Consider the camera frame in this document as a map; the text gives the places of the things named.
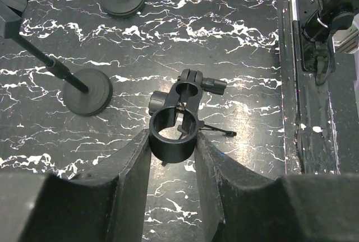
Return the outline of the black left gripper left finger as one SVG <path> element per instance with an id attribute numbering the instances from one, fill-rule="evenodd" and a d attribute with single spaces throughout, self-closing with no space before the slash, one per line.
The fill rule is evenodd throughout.
<path id="1" fill-rule="evenodd" d="M 1 172 L 1 240 L 140 241 L 150 163 L 144 129 L 72 179 Z"/>

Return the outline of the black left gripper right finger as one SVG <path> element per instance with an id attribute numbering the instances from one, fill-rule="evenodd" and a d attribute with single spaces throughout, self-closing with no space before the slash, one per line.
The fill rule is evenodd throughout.
<path id="1" fill-rule="evenodd" d="M 262 176 L 203 134 L 195 150 L 205 241 L 357 241 L 358 175 Z"/>

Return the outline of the black tripod stand with clip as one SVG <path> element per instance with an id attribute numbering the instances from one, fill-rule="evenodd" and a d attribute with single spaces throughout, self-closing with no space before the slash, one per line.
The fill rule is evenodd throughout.
<path id="1" fill-rule="evenodd" d="M 163 164 L 187 160 L 194 152 L 201 130 L 236 136 L 234 131 L 210 126 L 198 118 L 203 93 L 223 95 L 226 88 L 225 81 L 184 69 L 169 92 L 154 91 L 148 105 L 149 144 L 154 156 Z"/>

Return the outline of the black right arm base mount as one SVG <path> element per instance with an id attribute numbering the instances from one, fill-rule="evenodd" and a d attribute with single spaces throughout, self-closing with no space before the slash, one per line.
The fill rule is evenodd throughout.
<path id="1" fill-rule="evenodd" d="M 358 14 L 358 0 L 296 0 L 301 68 L 323 85 L 335 72 L 333 35 L 349 29 Z"/>

